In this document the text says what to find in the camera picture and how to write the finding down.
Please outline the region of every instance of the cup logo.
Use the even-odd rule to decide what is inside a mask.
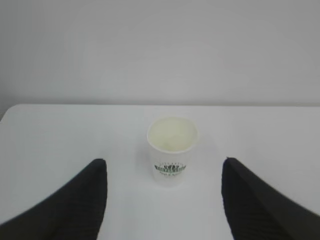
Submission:
[[[185,170],[186,165],[175,162],[175,163],[159,163],[159,165],[154,165],[155,169],[159,171],[164,176],[176,176],[179,175],[183,170]]]

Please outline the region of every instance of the table surface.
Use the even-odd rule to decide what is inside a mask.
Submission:
[[[199,130],[185,181],[159,186],[146,132],[183,116]],[[0,122],[0,223],[37,204],[104,158],[108,200],[99,240],[232,240],[221,197],[222,164],[236,157],[320,214],[320,108],[16,105]]]

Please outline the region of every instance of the white paper cup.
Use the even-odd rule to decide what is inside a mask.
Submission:
[[[173,187],[183,181],[185,169],[191,160],[191,150],[197,140],[196,125],[187,118],[161,118],[149,127],[149,157],[158,183]]]

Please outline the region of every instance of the paper cup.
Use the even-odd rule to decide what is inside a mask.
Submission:
[[[195,124],[183,117],[166,117],[148,129],[149,158],[155,180],[173,187],[183,181],[191,160],[191,150],[198,140]]]

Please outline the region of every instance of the white wall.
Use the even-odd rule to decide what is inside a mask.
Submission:
[[[320,104],[319,0],[2,0],[0,102]]]

